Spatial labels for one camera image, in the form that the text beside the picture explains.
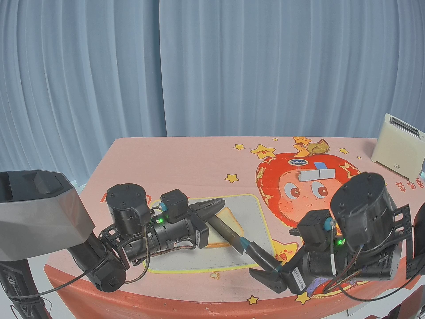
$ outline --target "bread slice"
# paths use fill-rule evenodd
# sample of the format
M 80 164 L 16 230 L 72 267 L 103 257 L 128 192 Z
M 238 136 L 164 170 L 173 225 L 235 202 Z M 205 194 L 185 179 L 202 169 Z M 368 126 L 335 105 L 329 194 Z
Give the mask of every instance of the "bread slice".
M 232 230 L 235 231 L 239 236 L 244 236 L 245 232 L 239 222 L 236 220 L 232 211 L 225 207 L 217 213 L 217 217 L 226 223 Z M 219 248 L 219 247 L 229 247 L 230 243 L 227 242 L 219 233 L 215 231 L 214 228 L 207 222 L 207 226 L 210 228 L 210 233 L 208 235 L 208 248 Z

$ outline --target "label sticker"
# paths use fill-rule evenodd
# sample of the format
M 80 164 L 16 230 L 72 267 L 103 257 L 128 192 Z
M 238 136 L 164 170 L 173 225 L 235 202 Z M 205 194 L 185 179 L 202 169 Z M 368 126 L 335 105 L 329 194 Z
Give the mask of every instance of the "label sticker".
M 199 247 L 199 241 L 201 240 L 201 233 L 199 231 L 196 231 L 196 239 L 195 243 Z
M 305 159 L 292 159 L 288 162 L 290 165 L 306 165 L 309 162 Z
M 298 285 L 298 288 L 302 292 L 305 289 L 305 282 L 303 277 L 301 276 L 301 273 L 298 267 L 295 267 L 295 269 L 292 271 L 292 275 L 294 276 L 294 279 Z

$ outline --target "white toaster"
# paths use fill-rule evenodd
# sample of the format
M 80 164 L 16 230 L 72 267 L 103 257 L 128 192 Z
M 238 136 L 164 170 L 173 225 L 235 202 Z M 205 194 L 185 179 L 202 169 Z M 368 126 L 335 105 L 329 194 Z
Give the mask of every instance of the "white toaster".
M 372 161 L 414 182 L 422 171 L 424 159 L 425 134 L 410 124 L 385 114 Z

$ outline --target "blue curtain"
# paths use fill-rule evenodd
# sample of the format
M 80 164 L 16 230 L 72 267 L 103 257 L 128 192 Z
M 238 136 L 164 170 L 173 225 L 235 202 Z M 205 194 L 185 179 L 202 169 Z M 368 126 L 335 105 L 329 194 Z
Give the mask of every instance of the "blue curtain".
M 165 136 L 158 0 L 0 0 L 0 170 L 85 183 L 112 142 Z
M 425 0 L 0 0 L 0 170 L 125 136 L 425 129 Z

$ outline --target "white sticker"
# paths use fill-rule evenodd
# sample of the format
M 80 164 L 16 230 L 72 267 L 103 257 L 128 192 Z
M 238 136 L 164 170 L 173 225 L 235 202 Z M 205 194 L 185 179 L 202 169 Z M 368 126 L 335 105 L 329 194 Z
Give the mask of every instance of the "white sticker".
M 199 241 L 201 240 L 201 233 L 199 231 L 196 231 L 196 239 L 195 243 L 199 247 Z
M 295 267 L 295 269 L 292 271 L 292 275 L 294 276 L 294 279 L 297 282 L 298 288 L 302 292 L 305 289 L 305 282 L 303 277 L 301 276 L 301 273 L 298 267 Z

